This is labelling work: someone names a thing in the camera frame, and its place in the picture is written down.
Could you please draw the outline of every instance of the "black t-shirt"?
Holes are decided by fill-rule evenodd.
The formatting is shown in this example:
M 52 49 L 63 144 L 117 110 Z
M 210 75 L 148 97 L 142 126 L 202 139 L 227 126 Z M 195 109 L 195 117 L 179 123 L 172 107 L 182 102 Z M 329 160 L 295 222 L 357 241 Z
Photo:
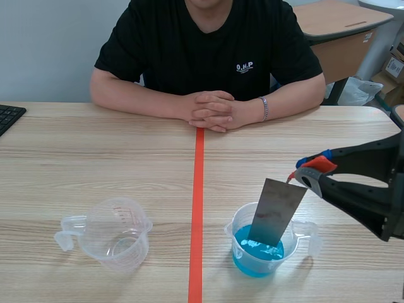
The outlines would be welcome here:
M 203 33 L 184 0 L 131 0 L 95 67 L 176 95 L 224 90 L 236 100 L 321 74 L 317 57 L 281 0 L 234 0 L 215 32 Z

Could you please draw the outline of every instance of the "finger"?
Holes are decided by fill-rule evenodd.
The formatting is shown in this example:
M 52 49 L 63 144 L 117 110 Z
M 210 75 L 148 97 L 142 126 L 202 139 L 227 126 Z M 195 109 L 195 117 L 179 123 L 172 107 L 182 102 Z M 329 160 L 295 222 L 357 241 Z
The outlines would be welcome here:
M 198 109 L 192 111 L 192 116 L 197 119 L 203 119 L 211 116 L 231 116 L 229 112 L 220 112 L 210 109 Z
M 212 94 L 216 97 L 219 97 L 221 99 L 229 100 L 229 101 L 234 101 L 234 97 L 231 96 L 231 94 L 224 92 L 223 90 L 215 90 L 212 92 Z
M 215 110 L 217 112 L 232 112 L 233 107 L 231 104 L 221 102 L 209 102 L 200 104 L 205 109 Z
M 195 102 L 196 103 L 211 103 L 211 102 L 218 102 L 218 103 L 224 103 L 226 104 L 227 102 L 231 102 L 233 100 L 227 100 L 225 98 L 220 98 L 218 96 L 215 96 L 212 93 L 203 93 L 199 96 L 196 96 Z
M 225 128 L 223 128 L 223 127 L 221 127 L 221 126 L 219 126 L 219 125 L 215 125 L 215 126 L 212 126 L 211 128 L 209 128 L 211 131 L 217 131 L 218 133 L 225 133 L 226 132 L 226 129 Z
M 211 128 L 214 124 L 209 123 L 205 120 L 191 120 L 189 125 L 195 126 L 196 128 Z
M 223 117 L 223 116 L 212 116 L 212 117 L 207 117 L 204 118 L 204 120 L 206 122 L 209 122 L 210 124 L 213 125 L 219 125 L 219 124 L 224 124 L 226 125 L 226 123 L 232 122 L 233 118 L 232 117 Z

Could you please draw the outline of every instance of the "forearm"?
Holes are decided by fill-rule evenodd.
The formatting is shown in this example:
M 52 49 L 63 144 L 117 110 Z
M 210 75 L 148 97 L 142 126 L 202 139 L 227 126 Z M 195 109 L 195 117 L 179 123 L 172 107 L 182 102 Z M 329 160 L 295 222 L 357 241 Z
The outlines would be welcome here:
M 268 120 L 292 116 L 321 104 L 325 95 L 323 74 L 308 80 L 294 82 L 265 96 L 268 103 Z M 254 122 L 262 121 L 264 106 L 261 99 L 248 101 Z
M 181 97 L 156 92 L 95 70 L 90 90 L 95 104 L 108 109 L 145 116 L 181 119 Z

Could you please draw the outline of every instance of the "clear plastic jug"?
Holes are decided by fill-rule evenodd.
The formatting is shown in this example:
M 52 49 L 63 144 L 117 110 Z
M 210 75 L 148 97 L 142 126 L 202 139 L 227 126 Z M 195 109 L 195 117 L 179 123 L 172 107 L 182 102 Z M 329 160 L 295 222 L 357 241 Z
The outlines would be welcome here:
M 258 259 L 246 252 L 237 242 L 235 234 L 241 228 L 253 222 L 254 214 L 258 203 L 249 203 L 241 207 L 235 213 L 233 220 L 226 225 L 225 233 L 232 238 L 232 252 L 235 265 L 245 274 L 255 277 L 267 276 L 273 273 L 284 261 L 290 258 L 302 239 L 309 239 L 308 254 L 312 257 L 318 256 L 322 246 L 322 240 L 317 235 L 317 225 L 312 222 L 300 222 L 291 220 L 286 231 L 283 233 L 283 258 L 267 261 Z
M 66 217 L 62 231 L 54 236 L 63 251 L 81 249 L 104 266 L 118 272 L 133 272 L 149 250 L 147 233 L 152 222 L 141 206 L 128 198 L 114 198 L 92 208 L 86 215 Z

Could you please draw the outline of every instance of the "white plastic bag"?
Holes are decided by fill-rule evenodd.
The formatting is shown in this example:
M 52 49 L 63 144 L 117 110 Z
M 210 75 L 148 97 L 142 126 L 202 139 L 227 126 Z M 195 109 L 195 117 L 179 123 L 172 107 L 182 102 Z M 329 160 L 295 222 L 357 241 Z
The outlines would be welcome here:
M 329 97 L 333 86 L 334 83 L 327 85 L 326 98 Z M 341 97 L 338 100 L 338 105 L 362 106 L 371 101 L 382 88 L 383 84 L 349 77 Z

